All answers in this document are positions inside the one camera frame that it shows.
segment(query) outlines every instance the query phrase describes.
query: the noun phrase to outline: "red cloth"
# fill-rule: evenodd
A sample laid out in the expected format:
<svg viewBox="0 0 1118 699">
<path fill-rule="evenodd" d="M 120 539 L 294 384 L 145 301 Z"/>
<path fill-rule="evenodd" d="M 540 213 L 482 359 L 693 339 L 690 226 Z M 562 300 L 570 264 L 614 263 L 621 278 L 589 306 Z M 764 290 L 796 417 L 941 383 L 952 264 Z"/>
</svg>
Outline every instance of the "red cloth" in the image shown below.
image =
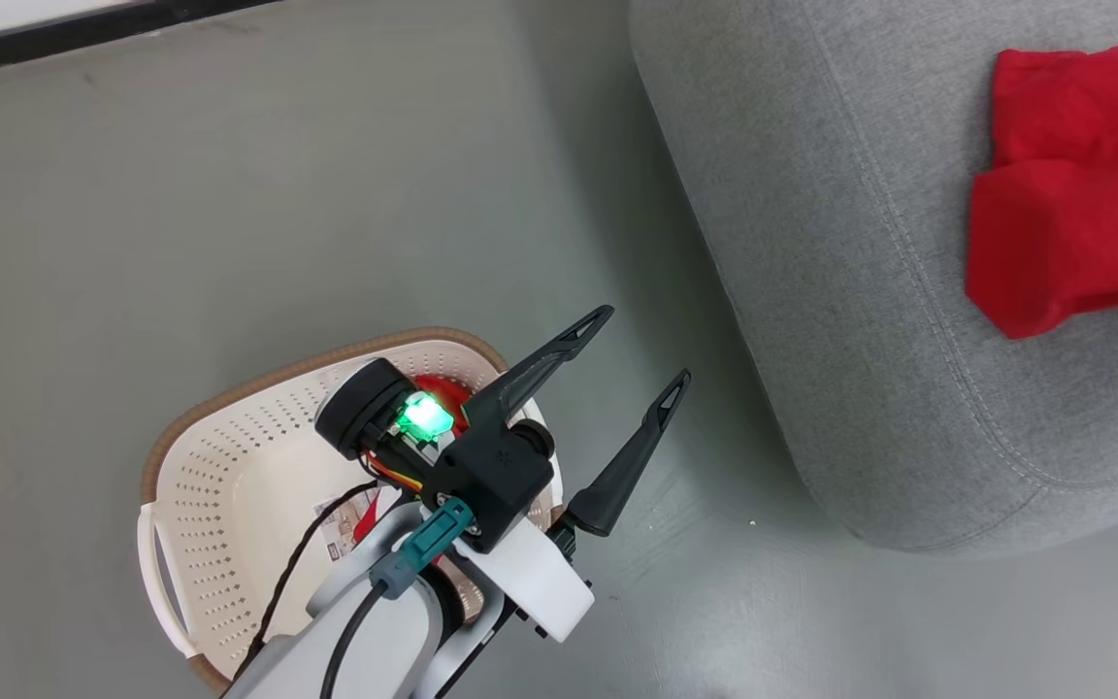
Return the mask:
<svg viewBox="0 0 1118 699">
<path fill-rule="evenodd" d="M 968 296 L 1012 340 L 1118 305 L 1118 48 L 998 55 Z"/>
</svg>

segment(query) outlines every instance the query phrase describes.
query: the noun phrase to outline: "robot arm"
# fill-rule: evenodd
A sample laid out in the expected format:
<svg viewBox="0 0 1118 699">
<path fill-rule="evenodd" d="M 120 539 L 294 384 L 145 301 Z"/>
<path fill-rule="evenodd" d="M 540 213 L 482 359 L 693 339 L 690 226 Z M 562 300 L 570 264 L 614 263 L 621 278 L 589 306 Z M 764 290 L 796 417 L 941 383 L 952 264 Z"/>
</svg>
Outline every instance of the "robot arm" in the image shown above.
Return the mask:
<svg viewBox="0 0 1118 699">
<path fill-rule="evenodd" d="M 348 460 L 372 454 L 420 482 L 420 501 L 396 506 L 338 563 L 307 605 L 313 622 L 249 653 L 227 699 L 321 699 L 328 669 L 342 678 L 337 698 L 430 699 L 447 693 L 512 615 L 560 643 L 568 636 L 594 603 L 571 567 L 576 531 L 613 530 L 691 376 L 681 371 L 672 380 L 636 434 L 546 532 L 523 514 L 553 478 L 553 438 L 532 421 L 506 421 L 612 312 L 603 305 L 587 314 L 470 398 L 468 429 L 454 440 L 449 421 L 386 359 L 329 395 L 314 421 L 322 437 Z M 463 518 L 454 526 L 453 512 Z M 452 592 L 430 566 L 438 554 L 481 589 L 484 605 L 471 623 L 453 614 Z M 376 585 L 386 599 L 368 602 L 344 653 L 337 653 Z"/>
</svg>

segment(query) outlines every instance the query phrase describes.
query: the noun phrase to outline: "basket handle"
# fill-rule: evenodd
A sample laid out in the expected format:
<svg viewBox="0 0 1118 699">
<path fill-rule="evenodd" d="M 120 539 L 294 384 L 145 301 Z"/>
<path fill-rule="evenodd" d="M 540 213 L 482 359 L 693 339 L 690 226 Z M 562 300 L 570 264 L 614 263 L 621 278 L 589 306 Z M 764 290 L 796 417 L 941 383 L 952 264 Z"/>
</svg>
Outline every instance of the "basket handle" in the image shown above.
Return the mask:
<svg viewBox="0 0 1118 699">
<path fill-rule="evenodd" d="M 141 577 L 145 580 L 145 593 L 150 594 L 150 605 L 154 607 L 158 623 L 163 625 L 174 650 L 191 659 L 196 655 L 188 630 L 183 629 L 179 615 L 167 596 L 167 585 L 163 585 L 163 572 L 158 566 L 158 548 L 154 544 L 154 504 L 141 506 L 141 517 L 136 519 L 136 554 L 141 557 Z"/>
</svg>

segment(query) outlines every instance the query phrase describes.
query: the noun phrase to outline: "baseboard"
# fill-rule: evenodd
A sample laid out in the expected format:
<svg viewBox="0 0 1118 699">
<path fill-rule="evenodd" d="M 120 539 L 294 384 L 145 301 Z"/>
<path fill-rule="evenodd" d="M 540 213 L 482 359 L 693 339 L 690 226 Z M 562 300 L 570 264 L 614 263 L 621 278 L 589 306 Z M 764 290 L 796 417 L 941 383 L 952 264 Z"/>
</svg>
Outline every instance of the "baseboard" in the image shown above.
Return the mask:
<svg viewBox="0 0 1118 699">
<path fill-rule="evenodd" d="M 54 23 L 1 34 L 0 66 L 75 51 L 76 48 L 106 44 L 107 40 L 280 1 L 283 0 L 154 0 L 63 18 Z"/>
</svg>

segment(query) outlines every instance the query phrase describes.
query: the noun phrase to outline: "gray cushion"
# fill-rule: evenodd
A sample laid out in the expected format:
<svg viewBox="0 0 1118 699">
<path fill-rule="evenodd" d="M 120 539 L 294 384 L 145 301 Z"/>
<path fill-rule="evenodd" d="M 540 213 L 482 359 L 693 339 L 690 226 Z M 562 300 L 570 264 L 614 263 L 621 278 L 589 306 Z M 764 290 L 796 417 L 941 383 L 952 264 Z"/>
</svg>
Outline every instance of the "gray cushion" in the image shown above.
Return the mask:
<svg viewBox="0 0 1118 699">
<path fill-rule="evenodd" d="M 634 46 L 799 473 L 903 551 L 1118 522 L 1118 310 L 1005 340 L 964 295 L 1003 48 L 1118 44 L 1115 0 L 639 0 Z"/>
</svg>

